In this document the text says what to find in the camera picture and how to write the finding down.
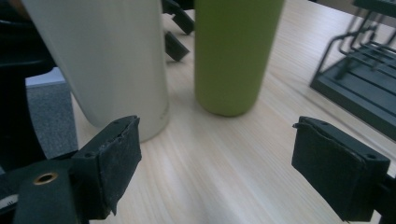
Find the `wire rack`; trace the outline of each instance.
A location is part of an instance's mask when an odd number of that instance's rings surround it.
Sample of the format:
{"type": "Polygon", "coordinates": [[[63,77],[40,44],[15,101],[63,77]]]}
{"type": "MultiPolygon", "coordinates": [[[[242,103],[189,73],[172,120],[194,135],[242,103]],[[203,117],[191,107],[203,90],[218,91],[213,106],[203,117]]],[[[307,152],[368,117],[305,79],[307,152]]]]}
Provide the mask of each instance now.
{"type": "Polygon", "coordinates": [[[383,25],[396,18],[396,1],[353,4],[355,16],[346,32],[331,40],[310,86],[396,140],[396,28],[383,25]],[[327,65],[334,57],[341,60],[327,65]]]}

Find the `green container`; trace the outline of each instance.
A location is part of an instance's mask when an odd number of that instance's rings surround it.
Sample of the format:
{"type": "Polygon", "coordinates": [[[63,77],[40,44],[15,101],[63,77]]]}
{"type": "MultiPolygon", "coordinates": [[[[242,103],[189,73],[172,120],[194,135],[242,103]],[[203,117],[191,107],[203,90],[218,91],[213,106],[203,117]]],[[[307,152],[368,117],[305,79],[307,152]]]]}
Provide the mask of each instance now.
{"type": "Polygon", "coordinates": [[[284,0],[195,0],[195,97],[207,111],[247,112],[260,92],[284,0]]]}

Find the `wooden table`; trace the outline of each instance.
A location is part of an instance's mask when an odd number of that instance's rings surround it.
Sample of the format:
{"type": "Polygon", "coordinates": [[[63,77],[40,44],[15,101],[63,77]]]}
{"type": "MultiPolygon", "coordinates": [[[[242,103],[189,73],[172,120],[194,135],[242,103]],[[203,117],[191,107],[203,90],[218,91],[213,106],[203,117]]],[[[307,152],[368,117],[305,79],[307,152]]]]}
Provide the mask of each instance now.
{"type": "MultiPolygon", "coordinates": [[[[287,0],[255,106],[237,118],[204,111],[193,95],[193,53],[167,63],[167,127],[141,144],[143,160],[118,213],[93,223],[342,223],[291,166],[300,116],[330,122],[395,162],[396,145],[309,88],[331,37],[351,15],[306,0],[287,0]]],[[[164,26],[193,51],[192,35],[164,26]]],[[[94,131],[74,103],[78,142],[94,131]]],[[[396,174],[394,163],[389,170],[396,174]]],[[[372,220],[378,223],[378,214],[372,220]]]]}

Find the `cup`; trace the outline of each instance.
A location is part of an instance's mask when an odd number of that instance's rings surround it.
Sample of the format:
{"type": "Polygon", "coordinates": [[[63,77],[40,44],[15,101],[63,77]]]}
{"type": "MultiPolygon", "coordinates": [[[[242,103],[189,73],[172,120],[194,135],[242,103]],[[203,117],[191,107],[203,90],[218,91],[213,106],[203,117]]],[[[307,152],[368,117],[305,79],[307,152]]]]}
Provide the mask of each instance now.
{"type": "Polygon", "coordinates": [[[149,0],[23,0],[97,132],[137,115],[140,140],[167,123],[162,8],[149,0]]]}
{"type": "Polygon", "coordinates": [[[195,1],[195,97],[233,117],[260,92],[284,0],[195,1]]]}

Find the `gray carpet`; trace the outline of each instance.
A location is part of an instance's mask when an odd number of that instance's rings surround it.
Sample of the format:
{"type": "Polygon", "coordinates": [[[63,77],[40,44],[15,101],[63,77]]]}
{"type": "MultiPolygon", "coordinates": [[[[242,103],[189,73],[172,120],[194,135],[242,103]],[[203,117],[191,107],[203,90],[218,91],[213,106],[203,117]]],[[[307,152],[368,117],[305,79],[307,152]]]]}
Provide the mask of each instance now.
{"type": "Polygon", "coordinates": [[[35,133],[48,158],[78,149],[70,90],[65,83],[30,87],[35,133]]]}

